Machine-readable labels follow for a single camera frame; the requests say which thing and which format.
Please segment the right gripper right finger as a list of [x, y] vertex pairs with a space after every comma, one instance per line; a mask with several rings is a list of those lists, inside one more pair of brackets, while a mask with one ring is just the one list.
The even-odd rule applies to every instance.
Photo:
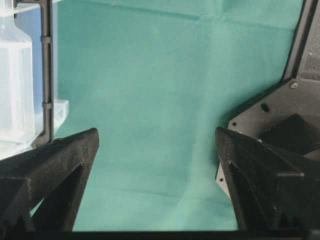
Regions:
[[320, 163], [237, 131], [215, 131], [238, 228], [320, 228]]

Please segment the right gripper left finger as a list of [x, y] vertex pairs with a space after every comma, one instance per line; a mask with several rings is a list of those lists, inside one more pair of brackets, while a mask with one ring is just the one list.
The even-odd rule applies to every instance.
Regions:
[[72, 231], [99, 149], [96, 128], [0, 162], [0, 231]]

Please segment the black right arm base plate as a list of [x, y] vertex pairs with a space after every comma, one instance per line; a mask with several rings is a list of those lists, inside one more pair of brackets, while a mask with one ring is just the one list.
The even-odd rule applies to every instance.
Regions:
[[[320, 3], [303, 2], [281, 83], [223, 127], [320, 162]], [[219, 160], [217, 183], [231, 199]]]

